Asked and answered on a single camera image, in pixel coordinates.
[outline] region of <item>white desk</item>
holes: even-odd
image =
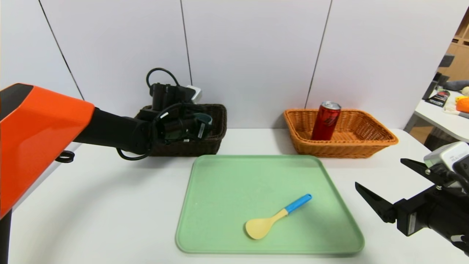
[[[447,102],[454,102],[455,97],[462,96],[462,94],[458,92],[449,92],[450,96]],[[457,140],[469,142],[469,119],[444,113],[441,107],[427,103],[424,100],[420,100],[414,114],[443,130],[445,133]],[[413,126],[414,124],[415,120],[412,120],[411,118],[408,126]]]
[[[390,202],[431,183],[400,164],[429,151],[402,130],[400,139],[369,159],[321,159],[365,237],[348,257],[189,255],[174,235],[194,158],[119,158],[115,149],[82,145],[73,163],[55,170],[14,212],[10,264],[82,263],[463,263],[460,250],[432,230],[406,237],[385,224],[354,182]],[[295,154],[287,130],[230,129],[219,154]]]

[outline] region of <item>can lid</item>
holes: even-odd
[[[334,103],[332,101],[324,101],[321,103],[321,106],[327,108],[327,109],[332,109],[332,110],[340,110],[342,107],[338,103]]]

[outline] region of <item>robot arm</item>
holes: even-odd
[[[394,204],[355,183],[355,188],[385,223],[410,236],[428,227],[469,256],[469,146],[456,142],[424,157],[425,163],[401,163],[434,183],[414,197]]]
[[[61,153],[72,141],[114,147],[122,158],[138,160],[155,144],[208,136],[212,118],[193,103],[200,89],[153,84],[150,92],[158,95],[152,108],[131,118],[37,86],[15,84],[0,91],[0,218],[50,163],[63,160]]]

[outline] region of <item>orange object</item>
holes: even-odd
[[[91,103],[37,86],[0,91],[0,218],[88,125]]]
[[[456,103],[456,110],[459,112],[469,113],[469,98],[458,100]]]
[[[329,158],[367,158],[399,142],[380,122],[360,110],[342,110],[331,140],[310,140],[318,109],[289,109],[283,115],[299,154]]]

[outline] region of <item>green tray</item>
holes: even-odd
[[[253,240],[244,224],[313,199]],[[196,159],[176,231],[186,253],[350,254],[364,238],[327,175],[308,155],[204,155]]]

